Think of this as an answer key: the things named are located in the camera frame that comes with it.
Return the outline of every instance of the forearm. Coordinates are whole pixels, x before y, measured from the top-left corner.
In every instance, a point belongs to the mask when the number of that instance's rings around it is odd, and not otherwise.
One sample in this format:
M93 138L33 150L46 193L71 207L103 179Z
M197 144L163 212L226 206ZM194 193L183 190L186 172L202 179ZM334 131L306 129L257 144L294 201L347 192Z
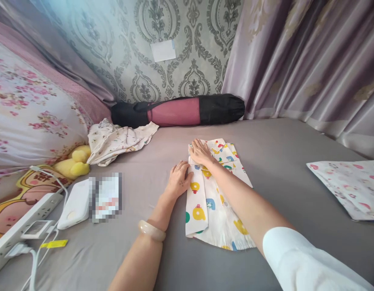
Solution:
M212 161L206 167L263 255L262 240L269 229L293 228L268 201L218 162Z
M158 200L148 223L166 231L175 198L164 193ZM140 234L119 268L109 291L151 291L156 282L163 243Z

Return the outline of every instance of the white paper note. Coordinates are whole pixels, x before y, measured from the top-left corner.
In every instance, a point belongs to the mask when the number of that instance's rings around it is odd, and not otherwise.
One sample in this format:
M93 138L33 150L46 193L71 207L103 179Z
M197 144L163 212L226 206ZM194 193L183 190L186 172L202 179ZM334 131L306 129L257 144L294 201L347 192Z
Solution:
M163 42L156 42L151 44L154 61L166 61L169 59L176 59L175 44L173 40L166 40Z

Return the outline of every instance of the woman's left hand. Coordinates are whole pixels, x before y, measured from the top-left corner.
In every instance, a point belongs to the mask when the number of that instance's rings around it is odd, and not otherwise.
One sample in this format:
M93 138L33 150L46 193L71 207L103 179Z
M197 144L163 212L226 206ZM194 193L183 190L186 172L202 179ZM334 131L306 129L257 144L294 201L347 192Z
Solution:
M186 161L180 161L176 166L171 169L169 174L169 182L165 189L165 193L170 195L172 198L179 198L187 188L190 186L193 172L189 173L187 178L186 171L190 165Z

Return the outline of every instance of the yellow tag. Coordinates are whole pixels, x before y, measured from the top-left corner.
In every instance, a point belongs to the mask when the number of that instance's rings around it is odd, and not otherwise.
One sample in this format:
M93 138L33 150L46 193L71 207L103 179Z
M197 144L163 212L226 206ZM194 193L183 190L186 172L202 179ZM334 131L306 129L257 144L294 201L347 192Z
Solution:
M53 249L53 248L57 248L57 247L65 247L67 242L68 242L68 240L54 240L54 241L42 244L40 246L40 249L44 248L44 247L46 247L47 249Z

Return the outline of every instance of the white sleeve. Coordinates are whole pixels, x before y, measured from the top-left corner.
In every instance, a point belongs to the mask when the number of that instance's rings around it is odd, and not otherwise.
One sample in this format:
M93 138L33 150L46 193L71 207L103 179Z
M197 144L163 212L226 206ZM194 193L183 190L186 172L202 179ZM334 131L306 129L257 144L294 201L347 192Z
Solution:
M262 247L284 291L374 290L356 272L293 229L272 228L265 234Z

